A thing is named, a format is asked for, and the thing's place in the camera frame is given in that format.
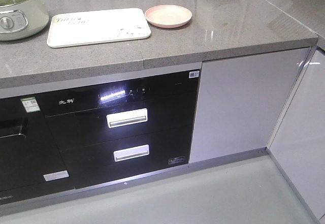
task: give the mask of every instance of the floor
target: floor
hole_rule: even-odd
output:
[[[269,156],[0,217],[14,223],[314,223]]]

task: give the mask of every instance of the drawer handle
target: drawer handle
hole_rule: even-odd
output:
[[[125,126],[125,125],[148,121],[148,111],[147,108],[133,110],[133,111],[124,111],[124,112],[109,114],[106,116],[106,119],[109,128],[117,127],[117,126]]]
[[[138,158],[149,155],[149,145],[142,145],[128,149],[114,151],[114,160],[116,162],[125,161],[127,159]]]

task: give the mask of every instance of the cabinet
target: cabinet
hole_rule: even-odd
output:
[[[270,145],[276,161],[318,219],[325,213],[324,74],[325,53],[316,50]]]
[[[190,163],[266,147],[308,50],[204,62]]]

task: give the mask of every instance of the label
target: label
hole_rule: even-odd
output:
[[[65,177],[69,177],[69,173],[67,171],[61,171],[61,172],[54,172],[50,174],[43,175],[45,181],[52,181],[56,179],[61,179]]]
[[[200,75],[200,71],[191,71],[189,72],[188,78],[198,78]]]
[[[27,113],[41,110],[39,105],[37,104],[35,97],[23,98],[20,100],[21,100],[23,106],[25,107],[25,110]]]
[[[185,157],[184,156],[180,156],[180,157],[176,157],[176,158],[172,158],[168,160],[168,165],[172,165],[172,164],[176,164],[176,163],[181,163],[185,161]]]

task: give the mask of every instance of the pot knob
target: pot knob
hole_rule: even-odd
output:
[[[0,26],[5,29],[11,29],[14,26],[14,21],[10,17],[0,19]]]

